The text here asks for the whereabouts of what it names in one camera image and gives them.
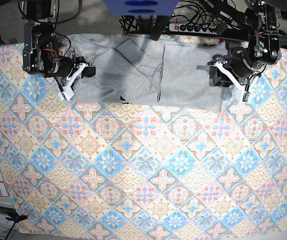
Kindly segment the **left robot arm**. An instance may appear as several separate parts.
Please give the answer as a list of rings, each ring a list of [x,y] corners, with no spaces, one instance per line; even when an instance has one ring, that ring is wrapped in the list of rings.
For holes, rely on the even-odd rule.
[[[223,24],[248,35],[246,48],[236,46],[231,49],[229,58],[208,62],[209,81],[214,87],[235,85],[248,91],[254,79],[281,57],[275,8],[261,0],[247,0],[245,3],[245,12],[240,12],[225,0],[201,1]]]

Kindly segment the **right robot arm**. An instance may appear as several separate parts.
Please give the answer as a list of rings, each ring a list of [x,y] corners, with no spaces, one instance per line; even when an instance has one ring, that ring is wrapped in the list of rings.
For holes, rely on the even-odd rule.
[[[54,78],[61,92],[65,87],[81,78],[91,78],[96,68],[86,62],[83,56],[77,57],[70,52],[71,40],[58,32],[58,24],[75,19],[82,10],[83,2],[78,1],[77,13],[59,21],[60,2],[56,0],[21,0],[18,10],[22,18],[27,20],[24,25],[24,47],[22,50],[22,69],[30,75],[42,75]]]

